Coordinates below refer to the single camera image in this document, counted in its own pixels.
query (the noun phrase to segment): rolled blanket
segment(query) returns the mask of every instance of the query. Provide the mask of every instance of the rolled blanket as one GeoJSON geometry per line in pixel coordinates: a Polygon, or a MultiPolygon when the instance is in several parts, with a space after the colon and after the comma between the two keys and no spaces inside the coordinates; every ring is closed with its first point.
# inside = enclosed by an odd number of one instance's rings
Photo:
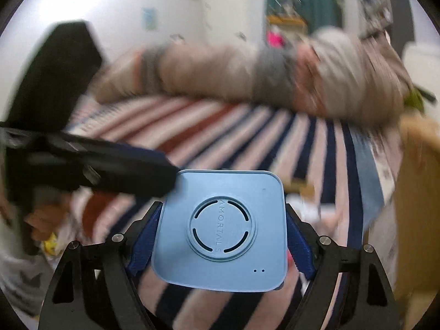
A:
{"type": "Polygon", "coordinates": [[[169,94],[254,102],[379,126],[399,116],[412,88],[384,36],[353,40],[326,27],[292,49],[169,44],[126,54],[100,72],[100,103],[169,94]]]}

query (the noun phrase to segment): light blue plastic container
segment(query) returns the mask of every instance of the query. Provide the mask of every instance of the light blue plastic container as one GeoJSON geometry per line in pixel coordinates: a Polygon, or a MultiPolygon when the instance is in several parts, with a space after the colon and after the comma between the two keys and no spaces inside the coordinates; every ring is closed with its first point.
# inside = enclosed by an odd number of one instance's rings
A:
{"type": "Polygon", "coordinates": [[[267,171],[181,171],[162,208],[151,261],[164,281],[191,288],[278,288],[287,273],[280,179],[267,171]]]}

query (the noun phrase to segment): pink object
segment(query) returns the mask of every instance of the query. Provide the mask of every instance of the pink object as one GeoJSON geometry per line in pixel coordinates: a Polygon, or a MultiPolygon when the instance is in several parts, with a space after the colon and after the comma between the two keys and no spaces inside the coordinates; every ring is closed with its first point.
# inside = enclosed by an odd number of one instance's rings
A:
{"type": "Polygon", "coordinates": [[[280,34],[269,31],[268,32],[268,43],[269,43],[269,46],[271,46],[271,47],[282,48],[283,38],[280,34]]]}

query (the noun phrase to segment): striped fabric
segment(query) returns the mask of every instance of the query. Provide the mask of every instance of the striped fabric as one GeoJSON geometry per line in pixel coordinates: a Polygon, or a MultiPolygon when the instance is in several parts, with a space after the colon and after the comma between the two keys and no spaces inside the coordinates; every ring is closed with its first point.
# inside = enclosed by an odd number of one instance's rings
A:
{"type": "MultiPolygon", "coordinates": [[[[180,168],[268,170],[281,179],[307,180],[315,187],[315,204],[322,206],[317,232],[343,246],[361,246],[365,215],[372,219],[384,204],[369,140],[339,121],[264,106],[154,96],[98,108],[70,132],[161,150],[180,168]]],[[[73,212],[82,223],[82,241],[98,243],[124,232],[152,202],[77,192],[73,212]]],[[[291,257],[284,287],[267,293],[185,288],[163,282],[149,267],[138,281],[147,309],[176,330],[284,329],[306,285],[291,257]]],[[[344,277],[338,279],[323,328],[334,323],[340,284],[346,284],[344,277]]]]}

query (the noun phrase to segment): circular vent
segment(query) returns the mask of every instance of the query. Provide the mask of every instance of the circular vent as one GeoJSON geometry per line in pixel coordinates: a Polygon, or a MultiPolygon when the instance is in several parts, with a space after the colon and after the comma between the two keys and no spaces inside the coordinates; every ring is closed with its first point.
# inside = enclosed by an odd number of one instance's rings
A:
{"type": "Polygon", "coordinates": [[[252,244],[255,222],[248,209],[231,197],[212,197],[195,208],[188,239],[195,252],[211,260],[230,260],[252,244]]]}

